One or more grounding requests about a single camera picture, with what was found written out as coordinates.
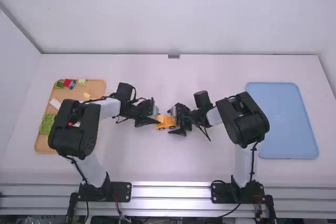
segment small toy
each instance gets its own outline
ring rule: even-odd
[[[55,120],[55,116],[54,114],[45,114],[42,118],[42,122],[39,128],[39,132],[43,135],[49,135],[50,131],[51,131],[51,127],[54,124],[54,120]]]
[[[72,82],[71,79],[65,79],[65,81],[63,82],[64,87],[69,87],[71,82]]]
[[[88,93],[86,93],[86,92],[83,94],[83,96],[87,100],[90,100],[90,98],[91,98],[91,96]]]
[[[49,101],[49,104],[51,106],[53,106],[56,110],[59,110],[59,108],[61,107],[61,103],[56,100],[55,98],[52,98],[50,101]]]
[[[64,84],[61,81],[56,81],[55,85],[54,85],[55,89],[62,89],[63,86],[64,86]]]
[[[78,79],[78,84],[81,86],[86,86],[88,84],[87,79]]]
[[[75,85],[76,85],[76,80],[72,80],[69,85],[69,89],[73,89]]]
[[[158,115],[156,117],[156,120],[159,121],[159,122],[161,122],[160,124],[156,125],[156,128],[159,131],[162,131],[162,130],[164,130],[166,128],[170,128],[170,129],[176,128],[176,120],[171,115],[166,115],[166,116]]]

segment red wire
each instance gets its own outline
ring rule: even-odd
[[[119,205],[118,205],[118,198],[116,197],[115,194],[113,194],[113,197],[114,197],[114,203],[116,205],[116,210],[118,213],[120,213],[120,209],[119,209]]]

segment blue plastic mat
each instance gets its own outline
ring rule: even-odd
[[[247,92],[266,114],[270,131],[262,141],[262,158],[307,158],[319,155],[300,90],[288,82],[250,82]]]

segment green object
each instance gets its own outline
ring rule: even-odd
[[[55,88],[56,89],[62,89],[63,88],[63,82],[61,82],[61,81],[56,81],[56,83],[55,83]]]
[[[88,84],[88,80],[87,79],[78,79],[78,83],[81,86],[86,86]]]
[[[51,127],[54,124],[54,120],[55,120],[55,116],[54,114],[45,114],[42,117],[42,122],[39,128],[39,132],[43,135],[49,135],[50,131],[51,131]]]

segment white table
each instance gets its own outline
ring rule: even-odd
[[[258,157],[258,179],[266,193],[274,195],[280,217],[336,217],[336,103],[313,55],[181,55],[178,60],[167,55],[43,56],[2,158],[0,190],[15,197],[2,200],[6,208],[0,214],[65,214],[68,196],[77,189],[80,177],[66,160],[34,151],[51,88],[61,78],[103,79],[107,94],[121,81],[130,83],[139,97],[154,97],[161,112],[177,102],[195,108],[193,94],[200,90],[207,90],[215,102],[243,92],[250,81],[296,83],[320,156],[315,160]],[[219,216],[234,205],[213,205],[208,186],[215,179],[229,181],[234,145],[222,125],[208,132],[211,142],[196,129],[183,138],[157,131],[153,125],[136,129],[130,120],[116,125],[107,119],[100,125],[96,154],[112,180],[136,185],[134,198],[122,205],[130,215]],[[96,215],[116,214],[114,204],[94,202],[90,208]],[[232,216],[252,216],[252,209],[242,205]],[[79,204],[78,213],[85,212],[85,205]]]

